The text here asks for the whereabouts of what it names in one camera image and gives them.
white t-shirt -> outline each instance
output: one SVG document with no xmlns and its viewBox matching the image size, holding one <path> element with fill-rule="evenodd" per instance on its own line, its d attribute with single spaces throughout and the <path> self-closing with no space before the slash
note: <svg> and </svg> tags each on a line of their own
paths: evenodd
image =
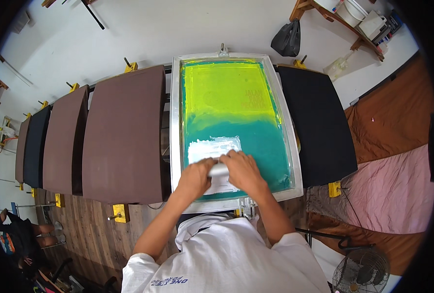
<svg viewBox="0 0 434 293">
<path fill-rule="evenodd" d="M 145 253 L 131 256 L 121 292 L 330 292 L 310 246 L 296 232 L 268 249 L 254 226 L 237 218 L 211 224 L 181 248 L 161 266 Z"/>
</svg>

white bucket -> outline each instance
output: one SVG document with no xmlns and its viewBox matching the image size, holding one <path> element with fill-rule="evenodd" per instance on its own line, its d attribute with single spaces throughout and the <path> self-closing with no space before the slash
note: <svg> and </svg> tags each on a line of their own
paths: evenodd
<svg viewBox="0 0 434 293">
<path fill-rule="evenodd" d="M 336 13 L 352 27 L 358 25 L 368 15 L 365 9 L 354 0 L 345 0 Z"/>
</svg>

pink cloth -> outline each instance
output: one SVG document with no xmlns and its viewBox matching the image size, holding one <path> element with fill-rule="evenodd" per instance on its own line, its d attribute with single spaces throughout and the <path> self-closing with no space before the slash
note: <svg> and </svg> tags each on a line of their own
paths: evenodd
<svg viewBox="0 0 434 293">
<path fill-rule="evenodd" d="M 427 144 L 384 159 L 362 163 L 343 187 L 366 229 L 410 234 L 427 228 L 434 203 Z M 347 205 L 349 224 L 359 226 Z"/>
</svg>

leg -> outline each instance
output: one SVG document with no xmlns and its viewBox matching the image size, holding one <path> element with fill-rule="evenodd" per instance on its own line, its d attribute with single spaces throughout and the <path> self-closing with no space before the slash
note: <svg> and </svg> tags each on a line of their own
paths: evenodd
<svg viewBox="0 0 434 293">
<path fill-rule="evenodd" d="M 49 232 L 54 231 L 54 225 L 51 224 L 44 224 L 44 225 L 35 225 L 31 224 L 33 227 L 34 235 L 40 235 L 40 234 L 46 234 Z"/>
<path fill-rule="evenodd" d="M 55 245 L 57 244 L 57 237 L 56 236 L 48 236 L 48 237 L 37 237 L 36 241 L 40 244 L 41 248 Z"/>
</svg>

brown cloth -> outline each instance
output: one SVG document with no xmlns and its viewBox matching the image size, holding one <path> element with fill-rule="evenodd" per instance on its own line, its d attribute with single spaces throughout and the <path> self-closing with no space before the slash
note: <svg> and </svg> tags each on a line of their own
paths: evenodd
<svg viewBox="0 0 434 293">
<path fill-rule="evenodd" d="M 433 111 L 432 82 L 424 59 L 418 56 L 396 79 L 345 109 L 357 163 L 425 145 Z"/>
<path fill-rule="evenodd" d="M 26 135 L 30 126 L 31 116 L 26 118 L 20 125 L 17 142 L 17 156 L 15 157 L 15 179 L 23 183 L 23 166 L 25 165 Z"/>
<path fill-rule="evenodd" d="M 313 231 L 350 236 L 352 239 L 351 245 L 353 246 L 375 243 L 376 247 L 388 257 L 391 273 L 398 276 L 402 276 L 411 263 L 424 235 L 423 232 L 415 234 L 388 234 L 370 231 L 315 213 L 308 214 L 308 226 Z M 339 243 L 338 239 L 314 237 L 329 248 L 343 255 L 346 254 L 344 250 L 339 249 L 337 246 Z"/>
<path fill-rule="evenodd" d="M 164 96 L 163 66 L 96 85 L 83 145 L 84 197 L 107 204 L 162 202 L 166 185 L 170 190 L 160 150 Z"/>
<path fill-rule="evenodd" d="M 82 152 L 87 104 L 88 85 L 54 103 L 44 144 L 43 189 L 82 195 Z"/>
</svg>

